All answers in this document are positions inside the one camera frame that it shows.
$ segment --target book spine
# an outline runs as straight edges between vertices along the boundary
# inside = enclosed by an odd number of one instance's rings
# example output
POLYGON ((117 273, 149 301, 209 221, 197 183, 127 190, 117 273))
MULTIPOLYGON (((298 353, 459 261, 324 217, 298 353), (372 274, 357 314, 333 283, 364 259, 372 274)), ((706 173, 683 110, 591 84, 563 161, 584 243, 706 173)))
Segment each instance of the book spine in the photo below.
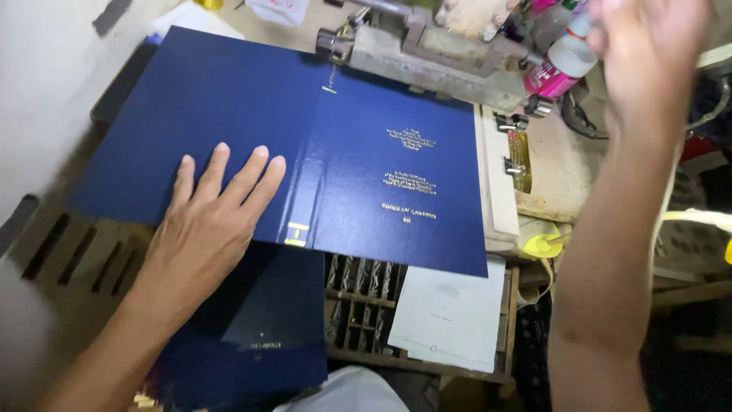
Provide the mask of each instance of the book spine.
POLYGON ((338 76, 335 64, 327 67, 327 76, 324 76, 323 84, 318 90, 320 95, 310 132, 301 143, 294 164, 285 213, 280 221, 278 243, 308 249, 315 243, 318 210, 327 171, 328 148, 322 144, 321 136, 327 131, 324 128, 336 127, 327 108, 334 103, 330 100, 338 99, 338 76))

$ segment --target hand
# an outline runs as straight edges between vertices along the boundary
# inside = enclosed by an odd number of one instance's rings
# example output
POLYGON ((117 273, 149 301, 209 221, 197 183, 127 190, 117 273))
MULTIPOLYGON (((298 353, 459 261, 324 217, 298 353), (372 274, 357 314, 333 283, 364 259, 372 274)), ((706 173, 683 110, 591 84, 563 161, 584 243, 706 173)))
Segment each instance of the hand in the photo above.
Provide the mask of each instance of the hand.
POLYGON ((709 19, 707 0, 594 0, 590 13, 602 27, 588 33, 587 43, 605 60, 608 131, 663 125, 678 141, 709 19))
POLYGON ((136 314, 170 326, 166 331, 171 334, 244 256, 257 220, 285 174, 285 159, 277 156, 257 183, 269 157, 267 148, 260 146, 221 193, 229 153, 226 144, 216 146, 195 193, 195 164, 190 156, 183 157, 171 204, 122 303, 136 314))

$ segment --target forearm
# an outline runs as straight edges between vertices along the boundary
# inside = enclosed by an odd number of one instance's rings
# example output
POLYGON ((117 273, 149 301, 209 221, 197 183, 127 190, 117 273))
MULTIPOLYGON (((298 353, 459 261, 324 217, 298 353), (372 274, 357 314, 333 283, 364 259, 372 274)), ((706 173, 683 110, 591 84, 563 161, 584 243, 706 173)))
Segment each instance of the forearm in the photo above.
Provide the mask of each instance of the forearm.
POLYGON ((619 356, 637 355, 645 337, 651 248, 679 141, 666 134, 681 133, 648 124, 629 131, 616 136, 578 218, 551 325, 553 340, 619 356), (653 136, 633 136, 641 133, 653 136))
POLYGON ((123 302, 102 333, 56 382, 40 410, 127 410, 170 333, 128 310, 123 302))

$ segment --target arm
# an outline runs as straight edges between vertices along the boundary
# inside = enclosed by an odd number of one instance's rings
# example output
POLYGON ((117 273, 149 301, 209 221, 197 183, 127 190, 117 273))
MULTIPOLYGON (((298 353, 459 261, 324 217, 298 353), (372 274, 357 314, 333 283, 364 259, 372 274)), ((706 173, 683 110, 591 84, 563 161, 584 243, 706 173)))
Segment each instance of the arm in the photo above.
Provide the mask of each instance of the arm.
POLYGON ((195 165, 183 157, 171 205, 134 285, 42 400, 41 411, 125 411, 168 339, 240 261, 285 160, 272 159, 257 183, 269 157, 258 147, 221 193, 228 156, 228 146, 219 144, 195 194, 195 165))
POLYGON ((610 147, 556 283, 549 377, 556 411, 647 411, 638 353, 652 246, 683 139, 708 18, 699 0, 596 0, 605 28, 610 147))

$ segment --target white cloth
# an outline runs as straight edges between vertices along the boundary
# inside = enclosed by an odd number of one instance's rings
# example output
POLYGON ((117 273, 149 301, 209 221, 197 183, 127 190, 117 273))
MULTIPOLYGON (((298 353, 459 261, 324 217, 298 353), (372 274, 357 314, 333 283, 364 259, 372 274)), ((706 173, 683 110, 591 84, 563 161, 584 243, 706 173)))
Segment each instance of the white cloth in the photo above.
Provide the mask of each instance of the white cloth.
POLYGON ((378 374, 345 367, 328 375, 313 396, 277 406, 272 412, 409 412, 399 395, 378 374))

